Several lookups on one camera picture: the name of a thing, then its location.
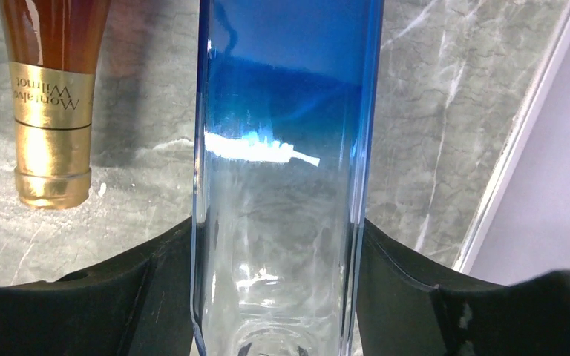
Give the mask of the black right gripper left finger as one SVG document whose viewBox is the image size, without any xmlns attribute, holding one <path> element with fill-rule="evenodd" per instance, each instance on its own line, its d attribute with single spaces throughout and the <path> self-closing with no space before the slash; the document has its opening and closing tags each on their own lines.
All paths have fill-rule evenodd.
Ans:
<svg viewBox="0 0 570 356">
<path fill-rule="evenodd" d="M 0 287 L 0 355 L 188 355 L 191 220 L 49 283 Z"/>
</svg>

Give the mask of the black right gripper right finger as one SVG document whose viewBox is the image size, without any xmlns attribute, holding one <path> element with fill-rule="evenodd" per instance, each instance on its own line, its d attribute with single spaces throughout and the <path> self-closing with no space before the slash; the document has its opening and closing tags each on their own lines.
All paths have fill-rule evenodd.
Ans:
<svg viewBox="0 0 570 356">
<path fill-rule="evenodd" d="M 365 355 L 570 355 L 570 271 L 501 286 L 366 222 L 357 318 Z"/>
</svg>

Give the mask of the blue square glass bottle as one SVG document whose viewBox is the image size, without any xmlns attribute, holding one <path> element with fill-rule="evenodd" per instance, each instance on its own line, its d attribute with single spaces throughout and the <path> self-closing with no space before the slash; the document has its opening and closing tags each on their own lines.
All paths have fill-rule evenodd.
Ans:
<svg viewBox="0 0 570 356">
<path fill-rule="evenodd" d="M 201 355 L 349 355 L 384 4 L 202 1 L 191 252 Z"/>
</svg>

